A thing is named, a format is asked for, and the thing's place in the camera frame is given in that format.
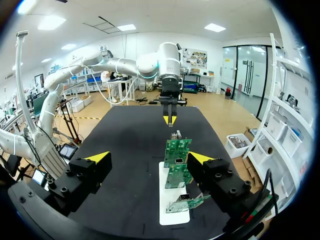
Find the floor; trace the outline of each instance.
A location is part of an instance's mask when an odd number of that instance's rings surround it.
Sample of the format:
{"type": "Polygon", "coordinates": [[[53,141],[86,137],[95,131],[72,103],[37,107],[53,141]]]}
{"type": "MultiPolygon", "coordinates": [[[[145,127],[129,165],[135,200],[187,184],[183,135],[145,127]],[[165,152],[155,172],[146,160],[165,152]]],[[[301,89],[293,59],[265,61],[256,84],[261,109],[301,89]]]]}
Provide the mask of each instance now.
{"type": "MultiPolygon", "coordinates": [[[[103,91],[102,93],[106,97],[108,96],[106,91],[103,91]]],[[[150,92],[141,92],[137,90],[135,92],[135,99],[146,97],[148,100],[153,100],[156,99],[159,94],[160,93],[157,90],[150,92]]],[[[74,126],[77,129],[81,140],[86,139],[99,123],[100,119],[111,109],[110,104],[102,98],[99,92],[92,92],[90,95],[92,97],[92,103],[80,112],[74,113],[72,116],[74,117],[74,126]]],[[[198,94],[184,93],[183,97],[187,99],[188,106],[196,106],[200,109],[223,144],[225,144],[228,135],[244,133],[246,127],[257,128],[260,125],[260,121],[242,105],[235,101],[225,99],[224,95],[199,92],[198,94]]],[[[139,103],[129,101],[129,105],[134,106],[139,105],[139,103]]],[[[70,135],[65,121],[58,114],[54,119],[54,126],[62,133],[70,135]]],[[[68,142],[63,136],[61,136],[60,139],[63,142],[68,142]]],[[[244,181],[252,181],[241,157],[232,159],[232,162],[239,176],[244,181]]],[[[256,187],[251,189],[252,192],[256,192],[257,190],[258,188],[256,187]]]]}

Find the yellow tape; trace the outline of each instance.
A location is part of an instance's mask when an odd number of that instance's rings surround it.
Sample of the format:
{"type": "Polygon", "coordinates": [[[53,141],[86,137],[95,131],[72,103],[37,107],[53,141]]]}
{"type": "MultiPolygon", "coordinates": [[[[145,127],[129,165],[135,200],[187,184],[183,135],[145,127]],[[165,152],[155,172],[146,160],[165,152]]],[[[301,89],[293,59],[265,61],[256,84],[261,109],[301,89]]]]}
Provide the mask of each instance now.
{"type": "Polygon", "coordinates": [[[168,125],[169,122],[169,116],[163,116],[165,123],[168,125]]]}
{"type": "Polygon", "coordinates": [[[89,156],[86,157],[85,159],[90,159],[91,161],[95,161],[96,163],[98,163],[101,159],[103,159],[107,154],[109,153],[109,151],[97,154],[97,155],[93,155],[93,156],[89,156]]]}
{"type": "Polygon", "coordinates": [[[199,163],[201,163],[202,165],[204,164],[204,162],[206,162],[208,160],[215,160],[216,159],[216,158],[212,158],[209,156],[201,155],[201,154],[193,152],[193,151],[190,151],[189,153],[191,153],[199,161],[199,163]]]}
{"type": "Polygon", "coordinates": [[[172,125],[175,123],[177,116],[172,116],[172,125]]]}

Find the chair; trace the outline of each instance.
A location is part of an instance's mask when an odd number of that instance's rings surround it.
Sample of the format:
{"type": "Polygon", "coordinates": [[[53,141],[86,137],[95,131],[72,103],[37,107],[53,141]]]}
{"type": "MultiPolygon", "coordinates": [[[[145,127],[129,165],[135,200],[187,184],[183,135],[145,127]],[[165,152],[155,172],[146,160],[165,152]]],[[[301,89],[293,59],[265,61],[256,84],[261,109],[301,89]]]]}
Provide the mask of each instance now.
{"type": "Polygon", "coordinates": [[[26,167],[21,167],[19,169],[19,166],[20,166],[20,162],[21,162],[21,159],[22,157],[20,156],[16,156],[16,155],[10,155],[8,161],[6,161],[3,156],[1,155],[0,156],[2,162],[3,162],[3,165],[4,165],[4,168],[7,170],[7,172],[12,176],[14,177],[17,173],[17,171],[19,172],[19,175],[16,179],[16,181],[18,182],[19,180],[23,180],[24,177],[26,178],[30,178],[32,179],[32,176],[29,176],[26,174],[26,171],[28,170],[29,167],[32,167],[33,169],[35,168],[34,165],[32,165],[31,163],[28,163],[28,165],[26,167]]]}

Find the glass door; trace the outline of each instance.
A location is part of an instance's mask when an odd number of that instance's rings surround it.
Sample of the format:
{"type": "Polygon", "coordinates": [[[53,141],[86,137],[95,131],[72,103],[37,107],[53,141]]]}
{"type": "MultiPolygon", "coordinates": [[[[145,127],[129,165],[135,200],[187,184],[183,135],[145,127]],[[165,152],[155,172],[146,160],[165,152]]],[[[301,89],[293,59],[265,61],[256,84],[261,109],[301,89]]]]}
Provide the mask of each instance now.
{"type": "Polygon", "coordinates": [[[233,89],[236,77],[237,49],[236,47],[223,48],[223,63],[220,87],[233,89]]]}
{"type": "Polygon", "coordinates": [[[239,46],[233,100],[257,116],[264,92],[267,52],[264,46],[239,46]]]}

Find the cardboard box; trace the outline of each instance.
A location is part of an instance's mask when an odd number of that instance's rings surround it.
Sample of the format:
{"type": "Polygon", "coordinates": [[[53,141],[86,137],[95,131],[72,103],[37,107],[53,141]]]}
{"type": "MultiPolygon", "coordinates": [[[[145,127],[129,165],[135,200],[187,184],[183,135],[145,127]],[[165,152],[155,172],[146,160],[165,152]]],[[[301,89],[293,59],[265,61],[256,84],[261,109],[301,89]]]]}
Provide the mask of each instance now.
{"type": "Polygon", "coordinates": [[[253,166],[249,167],[248,171],[249,171],[249,174],[250,174],[251,178],[254,178],[255,176],[258,176],[258,174],[257,174],[257,172],[256,172],[256,170],[255,170],[255,168],[253,166]]]}
{"type": "Polygon", "coordinates": [[[244,135],[250,140],[250,142],[252,142],[255,137],[249,132],[248,126],[246,126],[245,128],[246,129],[245,129],[244,135]]]}
{"type": "Polygon", "coordinates": [[[242,161],[243,161],[244,166],[245,166],[246,169],[253,167],[251,161],[248,158],[243,159],[242,161]]]}
{"type": "Polygon", "coordinates": [[[262,182],[260,181],[260,178],[258,176],[254,177],[254,186],[256,188],[261,188],[262,187],[262,182]]]}

